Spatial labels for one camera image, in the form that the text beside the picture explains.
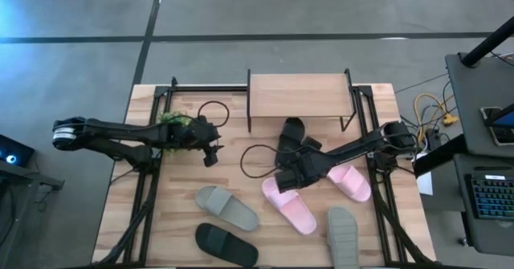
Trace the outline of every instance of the pink slipper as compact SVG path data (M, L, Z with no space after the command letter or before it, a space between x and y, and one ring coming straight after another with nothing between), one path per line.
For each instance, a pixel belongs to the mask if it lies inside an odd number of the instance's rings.
M327 178L354 201L366 202L371 195L368 181L353 165L335 166L328 172Z
M274 177L263 182L266 199L295 227L300 234L311 234L316 229L316 220L295 190L279 193Z

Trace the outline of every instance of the slide sandal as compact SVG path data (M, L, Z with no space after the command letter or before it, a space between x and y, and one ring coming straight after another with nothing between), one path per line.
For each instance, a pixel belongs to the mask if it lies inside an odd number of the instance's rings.
M257 263L257 248L220 227L202 223L196 228L194 237L202 251L216 258L243 267L253 267Z
M353 165L335 166L330 169L327 178L354 201L366 202L371 196L371 187L368 181Z
M279 192L274 177L263 182L266 199L295 227L300 234L311 234L316 229L316 220L295 190Z
M297 117L288 117L282 128L279 137L279 151L294 151L299 149L304 139L305 126L301 119ZM275 165L283 168L291 159L296 158L294 153L277 153L275 156Z
M328 210L327 243L334 269L359 269L357 222L343 207Z
M257 213L222 187L203 187L196 192L194 200L200 208L243 230L255 230L259 225Z

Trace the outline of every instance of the concrete floor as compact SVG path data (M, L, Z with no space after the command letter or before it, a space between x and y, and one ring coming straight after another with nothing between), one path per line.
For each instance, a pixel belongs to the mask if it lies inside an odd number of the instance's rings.
M0 0L0 38L142 36L152 2ZM161 0L154 34L487 32L510 18L512 8L512 0ZM349 68L355 83L390 82L398 90L446 72L444 55L469 51L481 40L153 43L141 82L167 84L176 76L183 84L234 84L246 81L247 68ZM71 267L91 260L112 162L87 151L57 151L51 126L71 116L122 121L140 50L141 43L0 44L0 133L37 149L41 170L66 179L45 212L32 208L10 267ZM512 40L497 49L507 51L514 51ZM439 95L446 82L442 77L398 93L402 115L414 120L414 97ZM448 133L457 135L458 125ZM512 267L514 258L460 247L457 214L426 214L439 261Z

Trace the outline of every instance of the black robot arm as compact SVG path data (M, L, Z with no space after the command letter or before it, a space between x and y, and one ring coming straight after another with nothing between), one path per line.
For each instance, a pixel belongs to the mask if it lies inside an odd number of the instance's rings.
M282 171L275 174L279 192L301 189L326 177L330 169L367 153L382 152L396 157L412 153L417 147L405 124L389 122L367 135L339 148L323 153L319 142L307 137L296 157L277 164Z
M203 150L205 166L214 165L216 152L221 145L210 145L221 136L217 128L207 122L204 116L189 118L188 124L169 122L147 126L118 124L96 119L73 117L57 120L54 123L53 145L60 150L74 151L89 149L103 153L115 161L127 162L139 170L152 161L152 148L155 149L196 149ZM138 141L143 145L129 146L117 141Z

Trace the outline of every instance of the light gray slide sandal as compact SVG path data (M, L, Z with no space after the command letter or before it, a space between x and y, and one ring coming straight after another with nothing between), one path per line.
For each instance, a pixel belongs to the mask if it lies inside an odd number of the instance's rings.
M327 242L335 269L359 269L357 222L345 208L328 210Z
M259 216L222 187L203 187L194 199L200 208L243 230L255 230L259 225Z

